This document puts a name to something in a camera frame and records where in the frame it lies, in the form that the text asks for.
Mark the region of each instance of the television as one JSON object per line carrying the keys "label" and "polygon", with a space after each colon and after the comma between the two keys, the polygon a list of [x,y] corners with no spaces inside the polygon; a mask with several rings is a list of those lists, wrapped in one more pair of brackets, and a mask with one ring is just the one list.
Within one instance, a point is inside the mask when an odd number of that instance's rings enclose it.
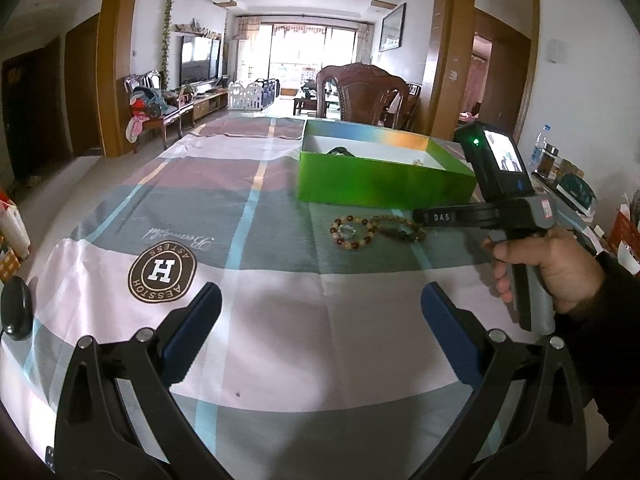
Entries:
{"label": "television", "polygon": [[183,36],[180,85],[208,81],[218,76],[220,40]]}

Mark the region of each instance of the red basket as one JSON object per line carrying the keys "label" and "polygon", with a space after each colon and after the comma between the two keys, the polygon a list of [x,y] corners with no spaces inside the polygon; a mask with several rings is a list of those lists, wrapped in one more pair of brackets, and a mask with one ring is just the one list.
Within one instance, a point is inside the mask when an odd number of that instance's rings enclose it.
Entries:
{"label": "red basket", "polygon": [[617,252],[620,242],[626,242],[636,254],[640,254],[640,233],[638,229],[631,223],[631,220],[618,211],[616,223],[613,224],[613,229],[609,236],[609,243]]}

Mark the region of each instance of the wooden cabinet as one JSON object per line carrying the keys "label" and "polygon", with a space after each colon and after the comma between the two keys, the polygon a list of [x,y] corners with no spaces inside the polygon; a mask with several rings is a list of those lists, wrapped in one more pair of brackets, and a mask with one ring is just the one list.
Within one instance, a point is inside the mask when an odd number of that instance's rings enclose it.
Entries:
{"label": "wooden cabinet", "polygon": [[193,100],[193,120],[204,117],[207,114],[226,107],[228,93],[226,89],[216,90],[211,94],[202,94]]}

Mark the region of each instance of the wooden pillar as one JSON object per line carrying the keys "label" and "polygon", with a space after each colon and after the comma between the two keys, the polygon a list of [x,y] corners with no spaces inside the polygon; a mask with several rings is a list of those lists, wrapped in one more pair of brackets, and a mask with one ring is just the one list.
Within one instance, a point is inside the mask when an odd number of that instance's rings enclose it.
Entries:
{"label": "wooden pillar", "polygon": [[125,138],[130,112],[123,79],[130,73],[135,4],[136,0],[102,0],[100,10],[96,77],[102,146],[107,156],[132,150]]}
{"label": "wooden pillar", "polygon": [[453,139],[465,94],[476,0],[435,0],[415,131]]}
{"label": "wooden pillar", "polygon": [[445,57],[442,70],[434,85],[440,86],[437,102],[434,104],[432,137],[451,140],[458,126],[458,116],[465,94],[466,78],[471,64],[471,52],[474,44],[476,0],[448,0],[450,12],[448,41],[445,45]]}
{"label": "wooden pillar", "polygon": [[540,0],[533,0],[533,20],[531,24],[531,51],[529,53],[529,69],[527,71],[527,81],[524,85],[522,93],[522,102],[520,104],[520,113],[516,128],[513,132],[513,139],[518,142],[524,129],[525,119],[529,111],[529,102],[531,101],[531,92],[533,90],[533,81],[536,77],[536,69],[538,67],[538,49],[540,47]]}
{"label": "wooden pillar", "polygon": [[435,117],[436,105],[440,97],[442,83],[441,74],[444,70],[446,48],[449,44],[450,12],[452,6],[447,0],[434,0],[433,17],[431,19],[431,37],[424,66],[422,91],[415,120],[414,132],[430,135]]}

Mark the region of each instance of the doorway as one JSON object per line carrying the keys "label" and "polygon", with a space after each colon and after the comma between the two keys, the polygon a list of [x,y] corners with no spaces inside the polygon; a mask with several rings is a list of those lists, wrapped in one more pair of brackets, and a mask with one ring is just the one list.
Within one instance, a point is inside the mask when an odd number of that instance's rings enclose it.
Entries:
{"label": "doorway", "polygon": [[480,9],[475,22],[476,40],[491,45],[478,120],[512,135],[527,81],[531,40]]}
{"label": "doorway", "polygon": [[90,17],[65,37],[66,114],[75,156],[102,154],[96,83],[99,17]]}
{"label": "doorway", "polygon": [[2,116],[16,180],[71,158],[62,121],[60,38],[2,63]]}
{"label": "doorway", "polygon": [[490,40],[476,33],[469,75],[466,78],[465,95],[462,100],[462,110],[460,110],[460,121],[463,123],[477,119],[482,108],[492,47]]}

